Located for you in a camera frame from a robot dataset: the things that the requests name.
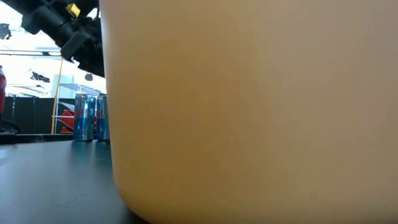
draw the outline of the blue can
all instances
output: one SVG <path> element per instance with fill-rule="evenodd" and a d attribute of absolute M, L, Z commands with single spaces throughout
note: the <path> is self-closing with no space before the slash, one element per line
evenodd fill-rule
<path fill-rule="evenodd" d="M 75 141 L 92 141 L 94 139 L 95 97 L 87 94 L 76 94 Z"/>
<path fill-rule="evenodd" d="M 110 140 L 106 95 L 97 97 L 97 139 L 98 141 Z"/>

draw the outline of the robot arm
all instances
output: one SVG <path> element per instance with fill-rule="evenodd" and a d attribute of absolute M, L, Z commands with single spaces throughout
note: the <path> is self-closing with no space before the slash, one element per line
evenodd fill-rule
<path fill-rule="evenodd" d="M 2 0 L 22 14 L 22 27 L 31 34 L 40 30 L 61 48 L 65 60 L 104 77 L 101 22 L 87 17 L 98 0 Z"/>

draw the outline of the dark tabletop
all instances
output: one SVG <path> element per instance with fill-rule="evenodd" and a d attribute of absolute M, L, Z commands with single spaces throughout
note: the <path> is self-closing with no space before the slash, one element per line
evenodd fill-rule
<path fill-rule="evenodd" d="M 0 146 L 0 223 L 146 223 L 113 183 L 106 142 Z"/>

